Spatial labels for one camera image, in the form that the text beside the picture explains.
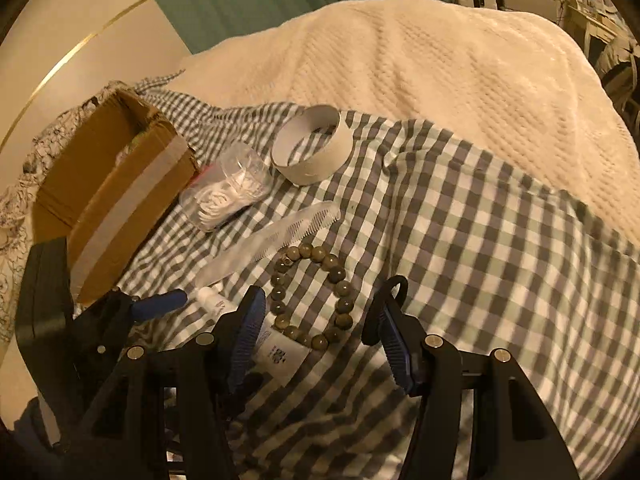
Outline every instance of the cardboard box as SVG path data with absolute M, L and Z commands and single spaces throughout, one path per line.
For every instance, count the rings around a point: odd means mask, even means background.
M 72 295 L 95 301 L 197 171 L 172 124 L 135 94 L 117 91 L 78 128 L 38 190 L 34 242 L 68 237 Z

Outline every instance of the clear plastic comb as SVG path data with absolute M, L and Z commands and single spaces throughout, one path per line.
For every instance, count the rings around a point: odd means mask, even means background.
M 320 202 L 276 220 L 202 267 L 194 280 L 196 290 L 217 283 L 262 258 L 273 256 L 281 248 L 299 242 L 339 219 L 340 208 L 336 203 Z

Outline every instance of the white textured blanket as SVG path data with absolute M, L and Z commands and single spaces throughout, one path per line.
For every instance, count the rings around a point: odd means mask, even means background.
M 167 88 L 219 107 L 328 103 L 425 118 L 555 189 L 640 243 L 640 164 L 578 46 L 532 14 L 435 0 L 333 4 L 231 38 Z

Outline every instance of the checkered bedsheet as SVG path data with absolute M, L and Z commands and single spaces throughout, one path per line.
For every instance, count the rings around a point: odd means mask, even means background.
M 264 159 L 274 133 L 302 110 L 266 104 L 223 110 L 137 88 L 207 162 L 242 140 Z M 213 234 L 180 206 L 140 249 L 120 286 L 148 296 L 191 290 L 197 270 L 271 220 L 321 200 L 343 218 L 311 241 L 346 263 L 359 290 L 348 338 L 311 352 L 286 387 L 268 379 L 229 433 L 243 479 L 389 479 L 397 476 L 417 400 L 396 387 L 380 347 L 361 345 L 367 300 L 389 276 L 409 279 L 406 312 L 458 349 L 508 348 L 567 442 L 583 479 L 613 459 L 640 414 L 638 250 L 579 200 L 423 120 L 391 122 L 343 112 L 351 158 L 330 180 L 297 188 L 277 175 L 273 192 Z M 302 149 L 322 142 L 314 134 Z M 269 261 L 223 281 L 236 303 L 251 284 L 271 290 Z M 333 311 L 324 272 L 296 266 L 288 287 L 292 322 L 322 330 Z M 173 348 L 211 327 L 197 304 L 142 326 L 135 338 Z M 454 478 L 468 462 L 470 398 L 463 410 Z

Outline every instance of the bead bracelet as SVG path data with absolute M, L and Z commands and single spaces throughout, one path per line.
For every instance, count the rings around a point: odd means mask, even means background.
M 324 333 L 314 337 L 290 324 L 290 316 L 286 314 L 286 307 L 283 303 L 287 295 L 286 286 L 290 283 L 287 271 L 296 262 L 307 258 L 328 272 L 327 279 L 334 285 L 334 294 L 338 297 L 335 304 L 337 316 L 334 320 L 334 326 L 328 327 Z M 334 254 L 328 254 L 324 248 L 313 247 L 307 243 L 302 243 L 297 247 L 288 247 L 284 254 L 279 254 L 274 266 L 274 274 L 271 277 L 273 290 L 269 295 L 271 299 L 270 310 L 276 316 L 274 322 L 276 329 L 281 330 L 290 339 L 311 347 L 313 350 L 324 351 L 328 348 L 329 343 L 340 341 L 342 331 L 349 330 L 353 326 L 353 318 L 350 316 L 350 312 L 353 310 L 353 300 L 350 297 L 354 295 L 354 290 L 351 283 L 345 278 L 346 271 L 339 264 L 338 257 Z

